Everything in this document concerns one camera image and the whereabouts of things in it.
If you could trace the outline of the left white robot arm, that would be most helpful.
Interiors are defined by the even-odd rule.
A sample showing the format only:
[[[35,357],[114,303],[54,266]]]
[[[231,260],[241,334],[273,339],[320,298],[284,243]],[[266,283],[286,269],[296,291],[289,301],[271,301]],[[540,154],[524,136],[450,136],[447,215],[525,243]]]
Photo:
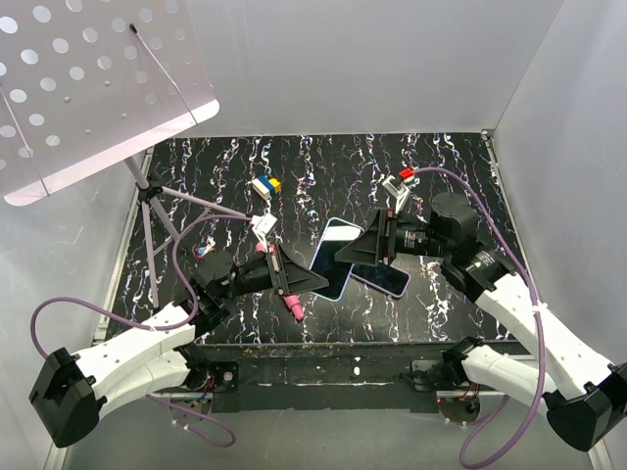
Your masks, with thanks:
[[[226,251],[209,253],[190,285],[138,327],[78,352],[45,354],[28,399],[56,447],[74,445],[105,416],[152,393],[201,390],[209,369],[194,342],[214,330],[238,298],[265,290],[299,295],[328,282],[273,245],[243,265]]]

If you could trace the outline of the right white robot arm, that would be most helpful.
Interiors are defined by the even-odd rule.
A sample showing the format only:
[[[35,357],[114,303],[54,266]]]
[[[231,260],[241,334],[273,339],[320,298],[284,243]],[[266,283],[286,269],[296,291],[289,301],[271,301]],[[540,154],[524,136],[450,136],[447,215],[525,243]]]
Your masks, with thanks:
[[[433,198],[426,222],[379,211],[335,258],[370,266],[398,254],[438,259],[448,283],[503,324],[538,364],[527,366],[467,337],[419,380],[460,390],[480,384],[536,404],[564,442],[588,451],[626,417],[626,367],[587,346],[541,305],[513,262],[479,239],[478,222],[465,197],[442,193]]]

